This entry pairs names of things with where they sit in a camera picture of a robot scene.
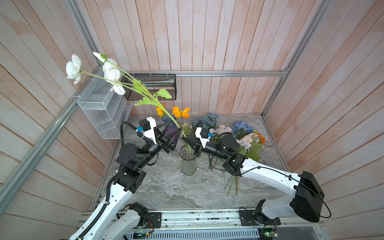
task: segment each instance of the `wire mesh basket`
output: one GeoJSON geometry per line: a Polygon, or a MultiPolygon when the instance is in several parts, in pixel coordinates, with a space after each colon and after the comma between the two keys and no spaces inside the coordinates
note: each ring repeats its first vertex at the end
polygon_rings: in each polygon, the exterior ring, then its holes
{"type": "Polygon", "coordinates": [[[100,78],[93,78],[78,100],[80,108],[103,139],[120,139],[120,124],[128,118],[133,103],[111,92],[111,85],[100,78]]]}
{"type": "MultiPolygon", "coordinates": [[[[175,74],[132,74],[132,76],[143,83],[151,94],[165,88],[172,96],[170,99],[159,97],[159,100],[176,100],[176,75],[175,74]]],[[[123,77],[122,82],[131,83],[126,77],[123,77]]],[[[135,91],[125,88],[125,97],[127,100],[140,100],[142,95],[135,91]]]]}
{"type": "MultiPolygon", "coordinates": [[[[103,71],[100,70],[97,75],[102,77],[103,71]]],[[[82,109],[106,110],[114,95],[110,89],[111,84],[101,78],[93,78],[77,102],[82,109]]]]}

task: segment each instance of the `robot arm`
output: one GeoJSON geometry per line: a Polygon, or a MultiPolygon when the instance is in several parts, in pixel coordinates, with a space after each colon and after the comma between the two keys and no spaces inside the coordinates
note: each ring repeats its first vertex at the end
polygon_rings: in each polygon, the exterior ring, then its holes
{"type": "Polygon", "coordinates": [[[147,165],[162,149],[169,153],[176,147],[181,129],[168,133],[169,123],[156,125],[152,117],[140,121],[136,128],[129,122],[122,122],[133,128],[146,144],[138,148],[132,143],[123,144],[116,159],[120,163],[117,174],[108,182],[106,196],[98,205],[88,220],[71,237],[70,240],[93,239],[121,239],[132,228],[145,226],[147,223],[148,209],[139,203],[134,203],[119,220],[111,226],[112,219],[119,209],[133,196],[141,185],[146,173],[142,168],[147,165]]]}
{"type": "Polygon", "coordinates": [[[219,144],[209,142],[212,134],[206,128],[198,127],[196,137],[183,137],[196,156],[202,152],[225,160],[223,168],[232,175],[249,177],[269,184],[287,197],[275,200],[261,200],[255,210],[257,222],[265,224],[281,216],[298,215],[310,221],[318,222],[323,205],[324,193],[314,176],[309,172],[296,174],[268,167],[237,153],[239,143],[230,133],[223,133],[219,144]]]}

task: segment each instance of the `orange flower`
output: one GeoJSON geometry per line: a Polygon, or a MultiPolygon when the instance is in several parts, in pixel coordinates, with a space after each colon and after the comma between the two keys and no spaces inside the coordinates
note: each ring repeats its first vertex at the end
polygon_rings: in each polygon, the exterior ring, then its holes
{"type": "Polygon", "coordinates": [[[172,114],[175,115],[176,118],[181,117],[181,111],[178,107],[173,107],[172,108],[172,114]]]}
{"type": "Polygon", "coordinates": [[[164,111],[160,108],[160,107],[156,107],[156,111],[157,111],[157,114],[162,117],[164,116],[164,111]]]}
{"type": "Polygon", "coordinates": [[[256,133],[257,135],[259,135],[260,137],[260,140],[259,140],[259,143],[265,143],[265,137],[263,137],[260,133],[256,133]]]}
{"type": "Polygon", "coordinates": [[[184,111],[181,112],[183,118],[188,118],[189,114],[187,112],[191,111],[190,108],[185,108],[184,111]]]}

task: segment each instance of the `wooden plank wall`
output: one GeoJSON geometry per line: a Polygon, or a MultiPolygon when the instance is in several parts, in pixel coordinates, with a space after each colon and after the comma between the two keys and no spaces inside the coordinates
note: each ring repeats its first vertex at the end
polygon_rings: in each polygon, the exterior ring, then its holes
{"type": "Polygon", "coordinates": [[[334,1],[266,116],[290,170],[324,190],[332,239],[384,238],[383,13],[334,1]]]}
{"type": "MultiPolygon", "coordinates": [[[[72,99],[71,55],[97,62],[65,1],[0,1],[0,185],[72,99]]],[[[75,112],[0,218],[1,239],[67,239],[88,211],[113,142],[75,112]]]]}
{"type": "MultiPolygon", "coordinates": [[[[320,2],[78,0],[99,51],[136,71],[285,69],[320,2]]],[[[178,78],[177,100],[166,108],[261,113],[278,80],[178,78]]]]}

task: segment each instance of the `clear glass vase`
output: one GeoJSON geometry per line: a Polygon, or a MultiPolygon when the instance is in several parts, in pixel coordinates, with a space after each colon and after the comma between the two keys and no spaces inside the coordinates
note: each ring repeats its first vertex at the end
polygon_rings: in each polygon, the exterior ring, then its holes
{"type": "Polygon", "coordinates": [[[194,156],[192,151],[189,151],[186,145],[182,146],[179,151],[180,157],[183,159],[181,163],[181,172],[187,176],[195,174],[197,170],[196,166],[196,156],[194,156]]]}

